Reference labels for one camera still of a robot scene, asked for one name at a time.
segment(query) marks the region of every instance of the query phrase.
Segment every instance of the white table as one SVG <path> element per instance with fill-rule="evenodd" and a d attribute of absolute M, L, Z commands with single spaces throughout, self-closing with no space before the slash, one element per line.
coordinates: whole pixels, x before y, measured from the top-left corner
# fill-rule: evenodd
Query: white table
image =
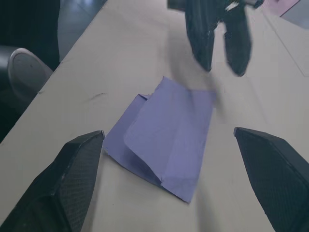
<path fill-rule="evenodd" d="M 225 62 L 222 25 L 207 74 L 193 59 L 184 14 L 167 10 L 166 0 L 106 3 L 0 144 L 0 223 L 67 141 L 96 130 L 108 133 L 134 97 L 152 93 L 164 75 L 218 93 L 192 202 L 180 201 L 104 155 L 83 230 L 273 232 L 233 129 L 283 137 L 309 160 L 309 78 L 270 21 L 259 10 L 248 14 L 253 57 L 238 78 Z M 284 23 L 287 33 L 295 27 Z M 309 47 L 296 46 L 302 56 L 308 54 Z"/>

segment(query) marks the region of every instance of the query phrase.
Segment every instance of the folded paper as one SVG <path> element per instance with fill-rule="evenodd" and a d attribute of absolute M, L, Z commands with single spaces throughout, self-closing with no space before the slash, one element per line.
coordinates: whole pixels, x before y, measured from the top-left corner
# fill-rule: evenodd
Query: folded paper
<path fill-rule="evenodd" d="M 215 93 L 163 78 L 138 95 L 103 142 L 120 165 L 190 202 L 197 185 Z"/>

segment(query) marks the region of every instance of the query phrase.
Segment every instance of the dark floor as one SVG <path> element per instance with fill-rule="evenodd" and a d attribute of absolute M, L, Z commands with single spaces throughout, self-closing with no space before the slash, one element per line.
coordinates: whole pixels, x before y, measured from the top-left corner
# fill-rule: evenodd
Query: dark floor
<path fill-rule="evenodd" d="M 106 0 L 61 0 L 58 19 L 60 61 L 73 47 Z"/>
<path fill-rule="evenodd" d="M 309 29 L 309 0 L 300 0 L 282 18 L 304 29 Z"/>

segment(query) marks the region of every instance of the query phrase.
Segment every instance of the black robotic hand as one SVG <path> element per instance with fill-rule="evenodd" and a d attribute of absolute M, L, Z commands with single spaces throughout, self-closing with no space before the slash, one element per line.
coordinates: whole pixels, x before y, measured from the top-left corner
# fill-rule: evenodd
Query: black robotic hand
<path fill-rule="evenodd" d="M 185 11 L 187 35 L 192 52 L 199 64 L 211 70 L 214 30 L 219 22 L 226 25 L 226 60 L 233 72 L 243 76 L 251 56 L 251 37 L 245 5 L 259 7 L 264 0 L 168 0 L 170 9 Z"/>

